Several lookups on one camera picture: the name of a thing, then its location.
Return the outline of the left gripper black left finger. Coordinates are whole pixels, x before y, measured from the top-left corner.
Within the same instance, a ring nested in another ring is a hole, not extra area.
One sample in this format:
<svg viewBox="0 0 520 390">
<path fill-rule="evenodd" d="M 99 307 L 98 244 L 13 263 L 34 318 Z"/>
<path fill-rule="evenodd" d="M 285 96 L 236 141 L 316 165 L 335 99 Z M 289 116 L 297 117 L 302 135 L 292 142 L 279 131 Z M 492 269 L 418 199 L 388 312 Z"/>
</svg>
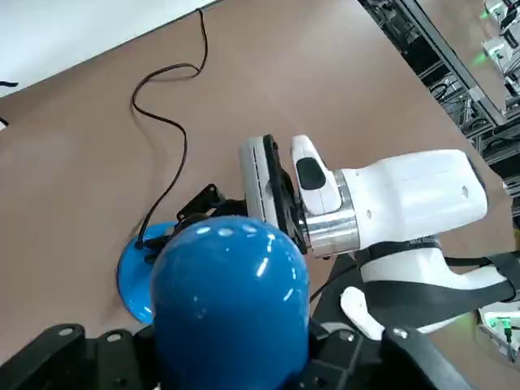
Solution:
<svg viewBox="0 0 520 390">
<path fill-rule="evenodd" d="M 45 329 L 1 365 L 2 389 L 155 389 L 154 329 L 88 338 L 80 324 Z"/>
</svg>

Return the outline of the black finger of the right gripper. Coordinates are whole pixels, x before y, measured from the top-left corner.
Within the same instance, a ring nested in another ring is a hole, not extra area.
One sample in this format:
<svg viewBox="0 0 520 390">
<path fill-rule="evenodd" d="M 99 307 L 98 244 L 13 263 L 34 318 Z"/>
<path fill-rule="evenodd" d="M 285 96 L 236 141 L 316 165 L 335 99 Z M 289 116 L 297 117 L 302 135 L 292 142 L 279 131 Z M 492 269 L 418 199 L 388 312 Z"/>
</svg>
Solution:
<svg viewBox="0 0 520 390">
<path fill-rule="evenodd" d="M 147 227 L 140 232 L 140 254 L 145 261 L 156 261 L 166 245 L 179 234 L 178 227 Z"/>
<path fill-rule="evenodd" d="M 198 216 L 219 217 L 227 215 L 247 216 L 245 199 L 227 198 L 215 184 L 208 184 L 180 209 L 176 218 L 178 222 L 184 222 Z"/>
</svg>

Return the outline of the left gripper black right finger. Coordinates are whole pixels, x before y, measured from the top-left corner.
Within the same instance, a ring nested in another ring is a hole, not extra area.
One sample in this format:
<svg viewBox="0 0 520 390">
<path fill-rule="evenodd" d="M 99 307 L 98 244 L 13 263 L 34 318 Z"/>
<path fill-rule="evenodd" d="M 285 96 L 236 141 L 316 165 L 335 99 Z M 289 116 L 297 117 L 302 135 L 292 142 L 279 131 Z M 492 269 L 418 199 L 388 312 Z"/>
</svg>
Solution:
<svg viewBox="0 0 520 390">
<path fill-rule="evenodd" d="M 310 321 L 308 389 L 471 389 L 472 385 L 419 331 L 383 330 L 370 341 L 342 323 Z"/>
</svg>

